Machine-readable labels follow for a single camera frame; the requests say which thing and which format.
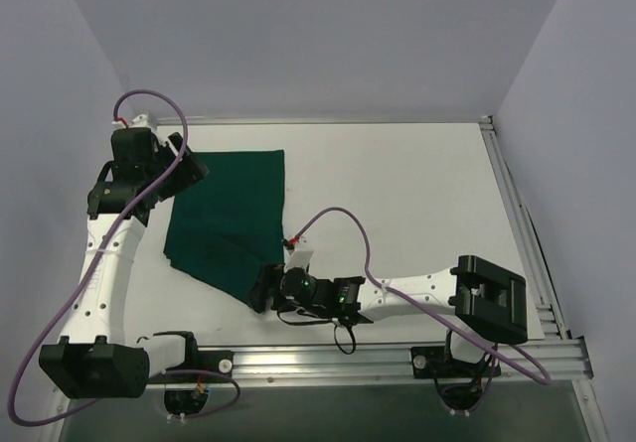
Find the green surgical cloth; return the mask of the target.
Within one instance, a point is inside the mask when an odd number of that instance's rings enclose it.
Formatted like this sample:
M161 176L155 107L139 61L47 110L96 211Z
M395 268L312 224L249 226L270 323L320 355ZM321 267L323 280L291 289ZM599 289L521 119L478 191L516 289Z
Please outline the green surgical cloth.
M174 198L164 255L172 268L247 305L260 267L284 261L284 152L197 157L209 174Z

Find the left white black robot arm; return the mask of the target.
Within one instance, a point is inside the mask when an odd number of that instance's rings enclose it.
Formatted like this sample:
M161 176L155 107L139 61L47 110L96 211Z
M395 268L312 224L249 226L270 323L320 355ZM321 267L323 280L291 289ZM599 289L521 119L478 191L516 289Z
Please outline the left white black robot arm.
M193 379L201 367L194 335L156 333L125 343L124 309L138 245L154 207L204 179L207 167L178 132L161 140L150 127L117 129L112 158L87 196L87 244L69 318L39 366L70 399L135 398L167 372Z

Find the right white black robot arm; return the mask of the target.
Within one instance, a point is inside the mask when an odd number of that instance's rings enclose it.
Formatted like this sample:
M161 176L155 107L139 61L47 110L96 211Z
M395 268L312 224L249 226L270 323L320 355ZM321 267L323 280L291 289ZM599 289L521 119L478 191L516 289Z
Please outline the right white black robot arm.
M425 311L452 315L468 335L448 330L450 342L441 351L444 368L456 375L479 359L470 343L514 346L528 340L525 279L480 257L461 255L448 269L374 284L368 276L317 278L309 272L312 256L312 250L296 248L286 262L262 266L247 306L258 314L293 312L298 326L332 323L347 331Z

